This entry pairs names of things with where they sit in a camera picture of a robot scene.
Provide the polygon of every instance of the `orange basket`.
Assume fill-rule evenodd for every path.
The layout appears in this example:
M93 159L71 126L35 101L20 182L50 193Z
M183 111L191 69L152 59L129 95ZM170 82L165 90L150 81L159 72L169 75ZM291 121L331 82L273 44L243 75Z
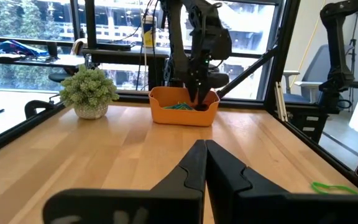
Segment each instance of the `orange basket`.
M219 97L213 91L209 91L204 100L208 105L206 111L173 110L164 109L179 103L187 103L194 107L197 100L192 103L186 88L154 87L149 94L153 121L160 124L182 124L191 126L210 126L214 121L218 110Z

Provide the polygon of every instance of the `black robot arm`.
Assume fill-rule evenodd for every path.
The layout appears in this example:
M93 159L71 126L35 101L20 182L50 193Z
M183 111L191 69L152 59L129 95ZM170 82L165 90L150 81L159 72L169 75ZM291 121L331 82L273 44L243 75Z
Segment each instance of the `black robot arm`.
M229 77L209 71L210 60L225 60L231 54L231 38L224 29L217 8L221 3L210 4L205 0L161 0L162 9L168 20L171 56L165 67L164 77L170 86L188 89L193 102L198 94L198 108L211 88L220 88L229 83ZM184 5L189 21L194 27L191 32L191 56L187 57L181 38L180 13Z
M349 87L358 88L358 82L354 81L354 74L346 65L342 30L346 16L356 12L358 12L358 0L330 3L320 12L321 21L327 29L331 69L328 80L319 86L322 92L319 105L328 113L337 112L340 92L346 91Z

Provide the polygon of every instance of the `potted plant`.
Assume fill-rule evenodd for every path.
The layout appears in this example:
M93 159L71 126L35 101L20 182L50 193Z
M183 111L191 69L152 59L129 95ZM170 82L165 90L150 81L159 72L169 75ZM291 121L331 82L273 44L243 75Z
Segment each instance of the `potted plant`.
M60 98L65 106L74 106L75 113L84 119L97 119L107 113L108 104L118 100L117 87L98 68L80 69L74 76L62 81L65 87Z

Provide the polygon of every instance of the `green object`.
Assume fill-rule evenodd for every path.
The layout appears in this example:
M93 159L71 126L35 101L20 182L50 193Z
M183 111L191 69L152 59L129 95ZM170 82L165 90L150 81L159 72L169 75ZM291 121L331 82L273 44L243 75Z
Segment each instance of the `green object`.
M191 106L187 105L187 103L179 103L173 106L166 106L164 109L171 109L171 110L194 110Z
M86 69L85 65L80 65L80 70L62 81L62 85L65 89L60 91L60 98L66 106L97 108L119 98L117 87L104 71Z
M313 183L311 183L311 188L319 194L330 194L328 192L329 190L342 190L344 192L358 195L358 193L355 190L352 190L349 187L340 186L340 185L325 185L325 184L322 184L319 182L313 182Z

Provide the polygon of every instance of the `desk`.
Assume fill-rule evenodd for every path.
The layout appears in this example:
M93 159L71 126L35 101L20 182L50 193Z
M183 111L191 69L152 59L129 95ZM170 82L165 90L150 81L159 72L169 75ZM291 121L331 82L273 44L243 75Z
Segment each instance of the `desk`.
M45 201L63 189L151 189L197 139L290 192L312 193L312 181L356 189L266 111L219 110L198 128L155 124L148 105L115 103L96 121L66 108L0 150L0 223L41 223ZM213 223L208 194L204 223Z
M146 51L147 65L149 66L148 85L149 90L155 86L163 85L163 69L165 59L169 58L170 49L166 47L155 48L155 62L152 48L143 48L140 55L140 46L131 48L130 51L83 49L82 53L91 54L92 61L97 63L120 63L127 65L144 65L144 51Z
M79 65L85 63L85 59L83 56L77 55L58 55L58 60L54 62L43 62L43 60L6 60L0 58L0 63L2 64L9 64L9 65L31 65L31 66L43 66L43 67L55 67L55 68L71 68L75 69L78 68Z

